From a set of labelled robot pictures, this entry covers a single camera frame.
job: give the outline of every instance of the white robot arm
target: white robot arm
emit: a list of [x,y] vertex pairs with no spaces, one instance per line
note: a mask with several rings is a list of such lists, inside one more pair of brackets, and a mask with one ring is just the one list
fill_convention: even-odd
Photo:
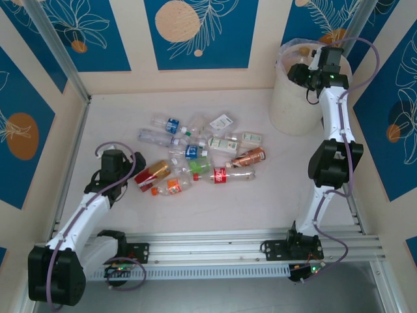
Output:
[[341,48],[321,47],[313,51],[310,66],[296,64],[288,72],[288,78],[305,87],[307,95],[308,91],[317,93],[323,111],[324,141],[309,161],[310,192],[286,240],[264,242],[268,261],[307,260],[310,254],[323,259],[316,227],[320,226],[334,191],[349,182],[349,172],[363,154],[363,145],[354,142],[349,124],[345,96],[349,83],[347,76],[339,73],[342,53]]
[[102,168],[85,187],[76,212],[46,246],[32,249],[28,257],[31,300],[46,302],[49,294],[50,302],[74,306],[83,295],[86,277],[110,258],[127,257],[128,244],[120,231],[101,231],[88,247],[85,244],[121,195],[122,187],[127,188],[127,179],[145,168],[140,153],[132,158],[133,163],[118,149],[104,151]]

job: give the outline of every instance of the beige wall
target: beige wall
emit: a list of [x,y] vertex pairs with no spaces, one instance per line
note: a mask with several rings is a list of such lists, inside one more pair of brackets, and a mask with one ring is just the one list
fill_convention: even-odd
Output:
[[[400,0],[375,41],[383,63],[394,51],[416,20],[417,1]],[[375,68],[375,56],[370,51],[354,75],[356,83],[365,80]],[[354,104],[364,88],[353,93]],[[361,211],[372,233],[380,236],[384,251],[411,312],[417,312],[417,268],[405,245],[405,240],[417,235],[417,189],[389,202],[377,169],[373,163],[358,121],[351,115],[351,126],[356,142],[365,145],[365,153],[355,171],[356,194]]]
[[293,0],[260,0],[247,70],[158,71],[143,1],[111,0],[131,72],[80,76],[92,95],[150,91],[272,88],[274,64]]
[[27,275],[28,253],[49,231],[83,104],[70,84],[63,95],[59,92],[2,10],[0,29],[0,46],[55,112],[24,208],[0,201],[0,246],[7,248],[0,268],[0,312],[8,312]]

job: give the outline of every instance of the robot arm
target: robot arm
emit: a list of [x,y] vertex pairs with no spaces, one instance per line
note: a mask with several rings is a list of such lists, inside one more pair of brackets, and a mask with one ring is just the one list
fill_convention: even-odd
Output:
[[[353,170],[363,154],[363,145],[354,142],[349,124],[347,97],[343,97],[349,83],[347,76],[339,73],[342,53],[341,48],[321,47],[313,52],[314,59],[309,67],[304,64],[293,65],[288,73],[291,81],[310,91],[316,91],[323,111],[324,126],[324,141],[308,165],[308,176],[312,179],[308,199],[290,230],[291,235],[288,236],[298,236],[298,242],[305,237],[305,242],[314,242],[315,246],[295,246],[294,242],[288,242],[290,249],[308,251],[317,248],[320,242],[314,226],[320,226],[334,195],[328,191],[339,189],[343,183],[349,182],[347,153],[352,156]],[[346,137],[349,151],[342,135]],[[321,210],[315,218],[321,201]],[[316,240],[309,240],[308,237],[316,237]]]
[[[130,177],[146,166],[140,153],[132,157],[136,159],[136,166]],[[53,251],[57,247],[50,290],[52,301],[62,305],[76,305],[83,295],[86,277],[108,259],[125,256],[126,238],[118,231],[100,232],[92,244],[85,248],[95,226],[121,195],[122,187],[127,187],[127,181],[103,193],[102,190],[126,177],[132,169],[132,163],[118,149],[104,151],[101,161],[102,169],[92,176],[80,205],[64,228],[45,247],[35,246],[29,254],[29,298],[33,301],[47,300],[46,277]],[[99,196],[87,206],[98,193]]]

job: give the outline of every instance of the white table surface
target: white table surface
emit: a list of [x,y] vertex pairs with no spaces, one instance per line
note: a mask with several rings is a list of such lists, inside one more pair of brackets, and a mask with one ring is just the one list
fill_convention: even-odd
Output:
[[[306,136],[287,136],[269,121],[271,89],[236,91],[193,91],[95,95],[79,148],[74,173],[61,219],[61,227],[77,209],[85,185],[100,168],[94,156],[102,142],[122,141],[139,151],[151,165],[167,159],[168,150],[136,140],[139,128],[150,128],[154,112],[166,112],[187,124],[196,112],[215,117],[227,110],[238,119],[236,131],[264,134],[266,160],[256,164],[256,179],[212,185],[195,182],[175,196],[142,193],[131,180],[124,198],[96,227],[127,233],[184,231],[232,231],[289,228],[303,208],[310,180],[308,161],[323,140],[321,125]],[[217,166],[224,157],[214,156]],[[335,196],[322,225],[352,225],[347,202]]]

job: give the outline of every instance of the white bucket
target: white bucket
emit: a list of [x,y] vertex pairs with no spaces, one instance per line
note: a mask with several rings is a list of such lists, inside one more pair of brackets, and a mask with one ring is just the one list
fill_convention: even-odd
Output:
[[[269,119],[274,127],[284,134],[305,135],[316,127],[323,116],[319,104],[311,105],[307,102],[307,89],[298,86],[287,77],[291,66],[300,62],[300,57],[296,54],[300,48],[309,48],[309,64],[313,60],[311,52],[319,46],[321,45],[318,43],[295,44],[281,52],[282,54],[279,53],[281,55],[276,64],[276,80],[272,103],[269,108]],[[340,74],[347,75],[350,84],[352,71],[349,62],[343,56],[340,60],[340,67]],[[310,91],[309,100],[312,103],[317,101],[315,91]]]

